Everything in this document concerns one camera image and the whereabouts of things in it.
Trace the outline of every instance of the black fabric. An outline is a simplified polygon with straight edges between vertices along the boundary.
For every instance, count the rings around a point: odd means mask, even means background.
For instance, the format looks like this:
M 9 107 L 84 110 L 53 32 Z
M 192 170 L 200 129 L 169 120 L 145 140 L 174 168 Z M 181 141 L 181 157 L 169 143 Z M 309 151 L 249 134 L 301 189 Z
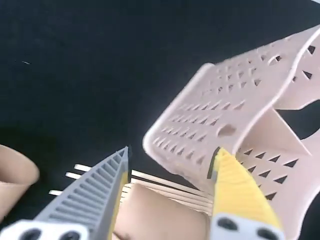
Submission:
M 132 146 L 135 170 L 188 184 L 142 149 L 142 137 L 197 69 L 320 23 L 310 0 L 0 1 L 0 143 L 32 159 L 40 180 L 3 225 L 31 219 L 75 163 Z M 302 135 L 319 103 L 283 113 Z M 301 240 L 319 239 L 319 197 Z

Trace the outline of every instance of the tan object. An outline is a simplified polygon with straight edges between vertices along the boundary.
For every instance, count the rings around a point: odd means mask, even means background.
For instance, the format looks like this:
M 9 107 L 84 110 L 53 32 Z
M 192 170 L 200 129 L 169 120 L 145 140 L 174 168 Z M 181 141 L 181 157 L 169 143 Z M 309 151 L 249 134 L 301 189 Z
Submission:
M 207 240 L 209 217 L 134 184 L 119 209 L 114 232 L 123 240 Z
M 29 158 L 0 145 L 0 222 L 38 178 L 39 170 Z
M 316 26 L 202 66 L 144 136 L 146 153 L 213 194 L 206 176 L 215 149 L 225 148 L 296 240 L 320 190 L 320 131 L 300 140 L 276 110 L 320 99 L 319 34 Z

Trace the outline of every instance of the triangular hole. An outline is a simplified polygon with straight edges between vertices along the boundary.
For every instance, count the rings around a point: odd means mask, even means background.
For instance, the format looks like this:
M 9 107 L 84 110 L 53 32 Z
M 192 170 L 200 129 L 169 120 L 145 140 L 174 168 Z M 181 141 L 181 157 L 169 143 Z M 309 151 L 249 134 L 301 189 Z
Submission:
M 198 110 L 199 107 L 200 107 L 200 104 L 198 104 L 197 106 L 195 106 L 192 110 Z
M 270 172 L 271 172 L 271 170 L 265 171 L 265 172 L 259 174 L 259 176 L 260 176 L 260 177 L 263 177 L 263 178 L 266 178 L 266 177 L 268 177 L 268 175 L 269 175 Z
M 219 120 L 219 119 L 215 119 L 212 123 L 210 123 L 210 126 L 216 125 L 216 123 L 217 123 L 218 120 Z
M 182 153 L 184 152 L 184 150 L 185 150 L 185 148 L 181 148 L 180 151 L 178 151 L 176 154 L 179 155 L 179 156 L 181 156 Z
M 256 166 L 253 166 L 253 167 L 249 168 L 249 169 L 248 169 L 248 172 L 249 172 L 249 173 L 252 173 L 252 172 L 255 170 L 255 168 L 256 168 Z
M 299 159 L 296 159 L 296 160 L 294 160 L 294 161 L 290 161 L 290 162 L 284 164 L 284 166 L 293 168 L 293 167 L 296 165 L 296 163 L 297 163 L 298 160 L 299 160 Z
M 168 149 L 169 143 L 170 143 L 170 141 L 168 141 L 168 142 L 165 144 L 165 146 L 163 147 L 164 150 L 167 150 L 167 149 Z
M 251 68 L 251 75 L 253 75 L 254 73 L 255 73 L 255 71 L 257 70 L 257 68 L 256 67 L 254 67 L 254 68 Z
M 195 151 L 190 152 L 185 158 L 190 160 L 194 152 Z
M 269 195 L 267 195 L 267 196 L 265 196 L 265 198 L 267 199 L 267 200 L 272 200 L 272 199 L 274 199 L 274 197 L 275 197 L 275 195 L 276 195 L 277 193 L 275 192 L 275 193 L 272 193 L 272 194 L 269 194 Z
M 257 159 L 262 159 L 265 156 L 266 152 L 263 152 L 257 156 L 255 156 Z
M 240 103 L 238 106 L 236 106 L 235 108 L 234 108 L 234 110 L 240 110 L 240 109 L 242 109 L 242 107 L 245 105 L 245 102 L 243 101 L 242 103 Z
M 205 156 L 200 157 L 200 158 L 196 161 L 196 164 L 201 165 L 201 164 L 203 163 L 204 159 L 205 159 Z
M 182 133 L 181 135 L 180 135 L 180 137 L 185 137 L 187 135 L 187 131 L 186 132 L 184 132 L 184 133 Z
M 190 136 L 188 136 L 188 139 L 193 139 L 196 134 L 197 134 L 196 132 L 191 134 Z
M 227 110 L 230 107 L 230 102 L 228 102 L 223 108 L 222 110 Z
M 283 177 L 280 177 L 280 178 L 278 178 L 278 179 L 276 179 L 274 181 L 279 183 L 279 184 L 283 184 L 287 177 L 288 176 L 283 176 Z
M 276 157 L 274 157 L 274 158 L 272 158 L 272 159 L 270 159 L 269 161 L 276 163 L 279 158 L 280 158 L 280 155 L 279 155 L 279 156 L 276 156 Z
M 215 110 L 218 106 L 219 106 L 219 103 L 217 103 L 217 104 L 215 104 L 214 106 L 212 106 L 212 107 L 210 108 L 210 110 Z
M 234 88 L 233 84 L 229 85 L 229 92 L 231 92 L 233 88 Z
M 247 84 L 247 82 L 246 82 L 246 81 L 243 81 L 242 83 L 240 83 L 240 87 L 243 89 L 246 84 Z
M 314 52 L 315 52 L 315 50 L 316 50 L 316 47 L 315 46 L 309 46 L 308 47 L 308 51 L 309 51 L 309 53 L 312 55 L 312 54 L 314 54 Z
M 208 118 L 203 119 L 199 124 L 205 124 Z
M 200 137 L 197 141 L 198 141 L 198 142 L 202 142 L 202 141 L 206 138 L 206 136 L 207 136 L 207 135 L 203 135 L 203 136 Z
M 244 154 L 249 156 L 249 155 L 252 153 L 252 150 L 253 150 L 253 149 L 251 149 L 251 150 L 249 150 L 249 151 L 246 151 Z
M 197 120 L 198 120 L 198 118 L 196 117 L 195 119 L 193 119 L 193 120 L 191 121 L 191 123 L 194 124 Z
M 119 155 L 120 155 L 121 157 L 123 157 L 124 154 L 125 154 L 125 151 L 124 151 L 124 150 L 122 150 L 121 152 L 119 152 Z
M 239 73 L 238 73 L 239 79 L 240 79 L 243 75 L 244 75 L 244 72 L 243 72 L 243 71 L 239 72 Z
M 177 147 L 177 145 L 174 145 L 173 148 L 171 148 L 170 152 L 171 152 L 171 153 L 174 153 L 175 150 L 176 150 L 176 147 Z
M 303 71 L 304 75 L 310 80 L 312 77 L 312 73 L 307 72 L 307 71 Z
M 261 79 L 255 79 L 253 82 L 254 85 L 258 86 L 261 83 Z
M 201 110 L 206 110 L 208 106 L 209 106 L 209 104 L 204 105 L 204 106 L 201 108 Z

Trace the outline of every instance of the black surface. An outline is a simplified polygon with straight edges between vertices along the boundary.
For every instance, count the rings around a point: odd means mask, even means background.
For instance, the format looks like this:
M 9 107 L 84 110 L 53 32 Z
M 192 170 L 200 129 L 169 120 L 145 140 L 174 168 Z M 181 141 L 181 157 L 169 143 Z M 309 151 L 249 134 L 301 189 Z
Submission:
M 310 0 L 0 1 L 0 143 L 31 158 L 40 181 L 3 224 L 33 218 L 75 163 L 131 144 L 136 170 L 172 181 L 142 137 L 196 70 L 320 24 Z M 319 103 L 283 115 L 301 136 Z M 320 198 L 301 240 L 319 239 Z

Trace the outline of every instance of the black hole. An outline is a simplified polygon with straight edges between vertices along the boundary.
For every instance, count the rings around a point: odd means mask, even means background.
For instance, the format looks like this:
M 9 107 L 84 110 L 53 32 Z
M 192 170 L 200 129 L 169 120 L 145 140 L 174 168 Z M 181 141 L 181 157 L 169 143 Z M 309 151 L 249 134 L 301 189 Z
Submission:
M 68 231 L 67 233 L 63 234 L 59 240 L 79 240 L 80 234 L 76 231 Z
M 41 231 L 39 229 L 30 229 L 26 231 L 21 237 L 20 240 L 37 240 L 41 235 Z
M 312 73 L 307 72 L 307 71 L 303 71 L 304 75 L 310 80 L 312 77 Z
M 258 236 L 267 240 L 278 240 L 278 237 L 270 230 L 261 228 L 257 232 Z
M 219 219 L 217 224 L 219 227 L 224 228 L 224 229 L 228 229 L 228 230 L 232 230 L 232 231 L 238 230 L 238 227 L 235 224 L 235 222 L 229 218 L 226 218 L 226 217 Z
M 315 50 L 316 50 L 316 47 L 315 47 L 315 46 L 311 46 L 311 45 L 310 45 L 310 46 L 308 47 L 308 51 L 309 51 L 309 53 L 311 53 L 311 55 L 314 54 Z

